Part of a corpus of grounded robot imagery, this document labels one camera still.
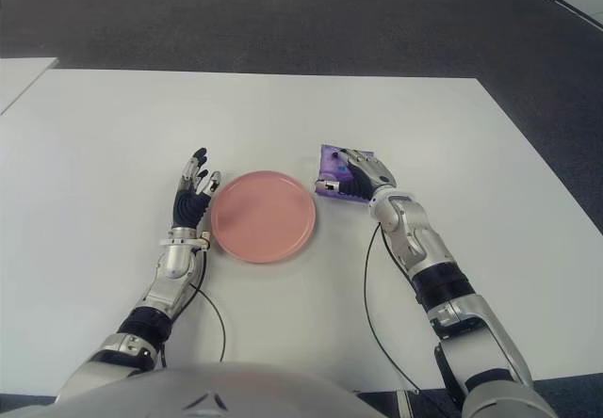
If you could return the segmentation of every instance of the purple package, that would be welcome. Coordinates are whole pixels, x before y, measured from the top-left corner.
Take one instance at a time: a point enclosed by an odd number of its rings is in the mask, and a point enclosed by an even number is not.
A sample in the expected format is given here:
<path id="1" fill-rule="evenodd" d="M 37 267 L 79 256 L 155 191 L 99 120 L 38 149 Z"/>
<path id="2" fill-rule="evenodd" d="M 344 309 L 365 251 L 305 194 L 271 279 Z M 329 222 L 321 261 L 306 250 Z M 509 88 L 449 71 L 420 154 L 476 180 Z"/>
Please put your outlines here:
<path id="1" fill-rule="evenodd" d="M 337 159 L 333 156 L 333 154 L 337 153 L 339 150 L 341 150 L 339 147 L 334 147 L 333 145 L 322 145 L 320 147 L 320 171 L 318 172 L 318 178 L 320 180 L 346 181 L 353 178 L 345 163 L 341 159 Z M 373 152 L 361 153 L 369 156 L 373 155 Z M 316 193 L 324 197 L 333 197 L 335 199 L 367 201 L 358 197 L 339 194 L 334 190 L 316 190 Z"/>

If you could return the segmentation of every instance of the pink plate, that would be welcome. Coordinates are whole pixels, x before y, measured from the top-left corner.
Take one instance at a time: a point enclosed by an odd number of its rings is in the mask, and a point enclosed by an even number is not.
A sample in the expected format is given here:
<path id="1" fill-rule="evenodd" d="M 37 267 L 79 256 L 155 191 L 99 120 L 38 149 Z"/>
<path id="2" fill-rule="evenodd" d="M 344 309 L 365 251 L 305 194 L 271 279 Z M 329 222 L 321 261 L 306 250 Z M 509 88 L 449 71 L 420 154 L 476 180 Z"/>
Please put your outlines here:
<path id="1" fill-rule="evenodd" d="M 239 176 L 216 197 L 212 232 L 241 260 L 284 260 L 308 240 L 317 218 L 314 202 L 298 181 L 277 171 Z"/>

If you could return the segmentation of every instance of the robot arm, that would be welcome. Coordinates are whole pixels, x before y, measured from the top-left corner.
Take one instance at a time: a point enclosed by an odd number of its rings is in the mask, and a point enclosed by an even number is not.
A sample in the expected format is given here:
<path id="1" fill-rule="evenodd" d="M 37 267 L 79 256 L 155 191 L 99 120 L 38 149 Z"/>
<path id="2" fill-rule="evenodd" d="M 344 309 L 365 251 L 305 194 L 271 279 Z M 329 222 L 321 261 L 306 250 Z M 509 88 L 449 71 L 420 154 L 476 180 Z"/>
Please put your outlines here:
<path id="1" fill-rule="evenodd" d="M 188 160 L 176 191 L 168 238 L 161 241 L 155 279 L 116 333 L 84 362 L 62 387 L 57 402 L 110 382 L 155 368 L 157 354 L 171 334 L 171 326 L 194 293 L 188 287 L 203 278 L 209 233 L 197 226 L 220 185 L 220 173 L 204 182 L 206 149 Z"/>
<path id="2" fill-rule="evenodd" d="M 396 189 L 391 172 L 376 158 L 342 150 L 354 179 L 321 181 L 369 202 L 391 250 L 416 292 L 440 343 L 435 359 L 452 401 L 463 417 L 556 417 L 532 390 L 530 370 L 485 299 L 476 294 L 420 204 Z"/>

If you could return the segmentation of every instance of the white table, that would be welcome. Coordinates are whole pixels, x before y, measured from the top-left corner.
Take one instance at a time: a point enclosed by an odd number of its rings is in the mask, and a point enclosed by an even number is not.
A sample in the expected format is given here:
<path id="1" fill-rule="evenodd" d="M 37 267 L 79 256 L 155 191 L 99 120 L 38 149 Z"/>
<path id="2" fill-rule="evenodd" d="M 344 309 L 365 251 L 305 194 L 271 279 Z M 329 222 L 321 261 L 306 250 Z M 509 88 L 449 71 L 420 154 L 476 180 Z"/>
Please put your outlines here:
<path id="1" fill-rule="evenodd" d="M 55 57 L 0 58 L 0 115 L 56 63 Z"/>
<path id="2" fill-rule="evenodd" d="M 55 394 L 119 326 L 153 277 L 200 146 L 226 181 L 275 169 L 312 189 L 322 142 L 374 150 L 416 194 L 535 378 L 603 370 L 603 238 L 478 81 L 51 70 L 0 118 L 0 390 Z M 205 288 L 225 317 L 226 359 L 398 389 L 363 310 L 374 223 L 359 203 L 316 205 L 314 237 L 285 263 L 212 249 Z M 381 242 L 369 307 L 399 364 L 441 386 L 436 338 Z M 171 366 L 217 359 L 203 300 L 167 349 Z"/>

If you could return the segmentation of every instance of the wire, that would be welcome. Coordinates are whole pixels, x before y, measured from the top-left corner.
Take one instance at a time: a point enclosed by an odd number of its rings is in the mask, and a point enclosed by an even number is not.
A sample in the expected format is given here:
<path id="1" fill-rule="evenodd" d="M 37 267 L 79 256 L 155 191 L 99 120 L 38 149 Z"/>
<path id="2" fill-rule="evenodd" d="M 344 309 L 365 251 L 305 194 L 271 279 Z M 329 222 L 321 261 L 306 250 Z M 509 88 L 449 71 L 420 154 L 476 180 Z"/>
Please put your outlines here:
<path id="1" fill-rule="evenodd" d="M 383 231 L 383 227 L 381 226 L 381 224 L 379 225 L 379 227 L 381 228 L 381 239 L 383 240 L 383 245 L 385 246 L 385 249 L 387 250 L 387 253 L 389 254 L 389 257 L 392 259 L 392 261 L 394 262 L 394 264 L 396 265 L 396 267 L 399 269 L 399 271 L 402 273 L 402 275 L 406 278 L 406 280 L 411 285 L 413 285 L 411 283 L 411 279 L 408 277 L 408 273 L 406 272 L 406 270 L 404 269 L 404 267 L 399 263 L 398 259 L 396 258 L 396 256 L 392 252 L 392 250 L 389 248 L 389 244 L 387 244 L 387 239 L 385 239 L 385 232 Z"/>
<path id="2" fill-rule="evenodd" d="M 207 243 L 207 248 L 209 249 L 209 246 L 210 246 L 209 241 L 207 239 L 205 239 L 204 237 L 201 237 L 201 239 L 203 239 Z M 195 290 L 195 292 L 187 300 L 187 303 L 184 304 L 184 306 L 180 309 L 180 311 L 174 315 L 171 323 L 174 324 L 176 322 L 176 320 L 178 319 L 178 317 L 180 317 L 180 315 L 188 307 L 188 305 L 190 305 L 192 303 L 192 301 L 195 299 L 195 297 L 197 297 L 197 294 L 201 294 L 203 297 L 205 297 L 205 300 L 207 300 L 209 302 L 209 304 L 212 306 L 212 308 L 216 312 L 216 315 L 218 316 L 218 319 L 220 321 L 220 326 L 221 326 L 221 330 L 222 330 L 222 352 L 220 354 L 220 361 L 223 362 L 224 354 L 226 353 L 226 327 L 224 326 L 224 320 L 222 319 L 222 315 L 221 315 L 220 311 L 218 310 L 218 307 L 216 306 L 216 304 L 213 302 L 213 300 L 211 298 L 209 298 L 209 296 L 205 292 L 203 292 L 201 290 L 201 285 L 204 282 L 206 271 L 207 271 L 207 253 L 204 251 L 203 268 L 202 268 L 202 272 L 201 272 L 201 277 L 199 278 L 199 281 L 197 281 L 196 285 L 193 283 L 189 283 L 190 287 L 193 288 Z M 163 368 L 167 368 L 168 364 L 166 363 L 166 346 L 165 346 L 165 344 L 161 345 L 161 348 L 159 349 L 159 353 L 161 356 L 161 366 Z"/>
<path id="3" fill-rule="evenodd" d="M 161 354 L 161 367 L 163 369 L 168 367 L 168 364 L 166 363 L 166 345 L 162 344 L 161 345 L 161 349 L 159 349 L 159 353 Z"/>
<path id="4" fill-rule="evenodd" d="M 192 303 L 192 301 L 195 299 L 195 297 L 197 297 L 197 293 L 199 292 L 199 290 L 201 288 L 201 284 L 204 282 L 206 270 L 207 270 L 207 252 L 204 251 L 204 264 L 203 264 L 203 268 L 202 268 L 202 272 L 201 272 L 201 277 L 199 278 L 199 281 L 197 282 L 197 287 L 195 288 L 195 292 L 187 300 L 187 303 L 184 304 L 184 306 L 180 309 L 180 311 L 173 316 L 173 319 L 171 320 L 172 324 L 174 324 L 176 322 L 176 320 L 180 317 L 180 314 L 182 314 L 184 312 L 184 310 L 186 308 L 188 308 L 188 305 L 190 305 Z"/>
<path id="5" fill-rule="evenodd" d="M 413 388 L 415 388 L 416 394 L 418 394 L 419 396 L 424 398 L 427 402 L 429 402 L 444 418 L 449 418 L 448 414 L 445 411 L 443 411 L 442 408 L 440 408 L 440 406 L 433 399 L 431 399 L 425 392 L 423 392 L 420 388 L 418 388 L 416 383 L 414 383 L 413 380 L 411 378 L 409 378 L 408 375 L 402 370 L 402 368 L 400 368 L 398 366 L 398 364 L 394 361 L 394 359 L 392 359 L 392 357 L 389 355 L 389 353 L 383 346 L 381 340 L 379 339 L 379 336 L 377 336 L 377 332 L 375 331 L 375 327 L 373 326 L 373 322 L 370 318 L 370 314 L 368 313 L 368 302 L 367 302 L 368 258 L 370 256 L 370 250 L 373 247 L 373 243 L 375 242 L 375 236 L 377 235 L 377 231 L 380 228 L 381 228 L 381 224 L 377 224 L 377 226 L 375 227 L 375 231 L 373 232 L 373 235 L 370 238 L 370 242 L 368 243 L 367 257 L 365 259 L 365 277 L 364 277 L 364 282 L 363 282 L 363 298 L 365 301 L 365 312 L 367 314 L 368 326 L 370 327 L 370 331 L 373 334 L 373 338 L 375 338 L 375 341 L 377 342 L 379 349 L 382 351 L 384 356 L 389 360 L 389 362 L 392 363 L 392 365 L 396 368 L 396 370 L 400 373 L 400 375 L 403 378 L 405 378 L 406 381 L 408 381 L 408 383 L 410 383 L 413 386 Z"/>
<path id="6" fill-rule="evenodd" d="M 222 319 L 222 315 L 220 313 L 220 310 L 218 310 L 218 307 L 216 306 L 216 304 L 214 303 L 214 301 L 211 298 L 209 298 L 209 296 L 206 293 L 204 293 L 201 289 L 197 288 L 192 283 L 189 283 L 189 285 L 192 286 L 193 288 L 195 288 L 195 291 L 197 293 L 199 293 L 203 297 L 205 297 L 205 300 L 207 300 L 209 302 L 209 304 L 212 306 L 212 308 L 216 312 L 216 316 L 218 317 L 218 319 L 220 321 L 220 326 L 221 326 L 221 329 L 222 329 L 222 352 L 220 354 L 220 361 L 223 362 L 224 361 L 224 353 L 226 352 L 226 327 L 224 326 L 224 320 Z"/>

